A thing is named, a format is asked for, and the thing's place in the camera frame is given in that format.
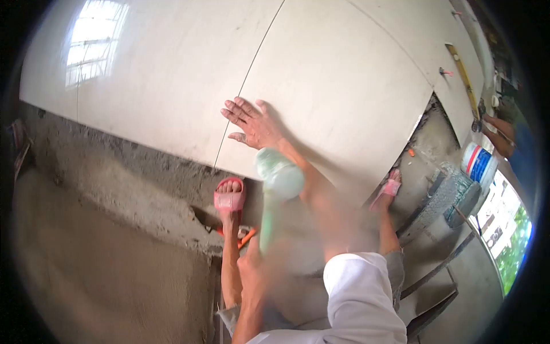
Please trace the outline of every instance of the green foliage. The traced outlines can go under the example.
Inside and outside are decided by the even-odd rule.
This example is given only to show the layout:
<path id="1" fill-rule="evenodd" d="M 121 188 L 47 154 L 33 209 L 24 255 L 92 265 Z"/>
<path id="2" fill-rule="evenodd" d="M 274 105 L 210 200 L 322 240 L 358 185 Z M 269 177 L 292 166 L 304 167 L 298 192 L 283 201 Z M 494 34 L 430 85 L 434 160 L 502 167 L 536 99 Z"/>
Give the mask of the green foliage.
<path id="1" fill-rule="evenodd" d="M 504 294 L 508 294 L 512 288 L 519 266 L 523 260 L 527 241 L 529 240 L 527 236 L 529 217 L 522 206 L 518 208 L 514 221 L 517 224 L 517 228 L 510 237 L 511 247 L 506 246 L 495 259 L 498 271 L 502 277 Z"/>

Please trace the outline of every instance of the white bucket with blue stripes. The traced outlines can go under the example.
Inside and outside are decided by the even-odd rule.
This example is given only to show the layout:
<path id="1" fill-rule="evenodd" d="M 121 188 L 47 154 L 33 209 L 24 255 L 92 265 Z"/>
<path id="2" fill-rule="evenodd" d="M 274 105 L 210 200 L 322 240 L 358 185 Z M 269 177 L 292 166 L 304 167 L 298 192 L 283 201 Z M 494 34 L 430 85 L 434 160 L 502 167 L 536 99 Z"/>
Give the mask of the white bucket with blue stripes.
<path id="1" fill-rule="evenodd" d="M 464 150 L 460 169 L 470 179 L 481 184 L 481 194 L 486 194 L 497 173 L 498 159 L 475 142 Z"/>

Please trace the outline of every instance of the pink slipper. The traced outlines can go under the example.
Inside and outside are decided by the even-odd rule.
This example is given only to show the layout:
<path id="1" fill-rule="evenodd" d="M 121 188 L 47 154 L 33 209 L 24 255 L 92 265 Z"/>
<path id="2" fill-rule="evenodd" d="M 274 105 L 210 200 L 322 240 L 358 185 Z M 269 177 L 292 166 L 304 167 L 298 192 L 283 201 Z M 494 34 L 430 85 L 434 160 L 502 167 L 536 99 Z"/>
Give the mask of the pink slipper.
<path id="1" fill-rule="evenodd" d="M 376 208 L 376 201 L 382 196 L 383 194 L 387 194 L 390 196 L 397 195 L 397 191 L 399 190 L 399 187 L 401 186 L 401 183 L 396 181 L 397 177 L 401 175 L 401 171 L 397 168 L 394 168 L 389 173 L 389 178 L 386 181 L 386 183 L 380 188 L 380 191 L 378 192 L 378 195 L 376 196 L 375 200 L 371 203 L 370 210 L 374 210 Z"/>
<path id="2" fill-rule="evenodd" d="M 239 183 L 241 185 L 241 191 L 219 193 L 218 188 L 220 185 L 227 182 Z M 243 209 L 245 198 L 246 193 L 243 181 L 240 178 L 229 177 L 222 180 L 216 187 L 216 191 L 214 191 L 214 207 L 222 211 L 240 211 Z"/>

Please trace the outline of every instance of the cement mortar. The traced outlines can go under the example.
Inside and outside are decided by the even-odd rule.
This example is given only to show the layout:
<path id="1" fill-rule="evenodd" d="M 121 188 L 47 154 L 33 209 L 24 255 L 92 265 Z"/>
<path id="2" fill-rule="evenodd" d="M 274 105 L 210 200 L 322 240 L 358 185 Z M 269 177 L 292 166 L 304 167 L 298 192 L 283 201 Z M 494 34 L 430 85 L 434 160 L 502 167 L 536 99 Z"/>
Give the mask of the cement mortar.
<path id="1" fill-rule="evenodd" d="M 221 255 L 212 205 L 220 180 L 232 174 L 114 137 L 20 104 L 39 170 L 77 191 L 110 216 L 163 241 Z M 258 225 L 259 183 L 246 181 L 243 222 Z"/>
<path id="2" fill-rule="evenodd" d="M 212 341 L 211 257 L 120 225 L 36 170 L 16 184 L 13 223 L 23 285 L 60 342 Z"/>

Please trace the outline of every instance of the hand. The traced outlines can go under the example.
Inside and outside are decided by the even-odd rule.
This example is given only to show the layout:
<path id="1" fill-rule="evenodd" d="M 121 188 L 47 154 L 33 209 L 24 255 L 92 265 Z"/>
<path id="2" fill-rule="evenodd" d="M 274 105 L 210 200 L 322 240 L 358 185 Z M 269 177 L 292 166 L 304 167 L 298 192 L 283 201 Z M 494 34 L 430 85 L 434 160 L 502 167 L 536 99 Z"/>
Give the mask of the hand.
<path id="1" fill-rule="evenodd" d="M 245 255 L 237 260 L 237 267 L 243 284 L 242 308 L 256 309 L 263 305 L 267 290 L 267 279 L 259 249 L 259 237 L 250 239 Z"/>
<path id="2" fill-rule="evenodd" d="M 231 123 L 241 128 L 244 133 L 231 133 L 227 137 L 256 149 L 276 148 L 283 136 L 269 117 L 266 103 L 263 100 L 256 100 L 256 104 L 262 110 L 260 113 L 241 97 L 235 97 L 234 100 L 234 102 L 226 100 L 227 109 L 223 108 L 221 113 Z"/>

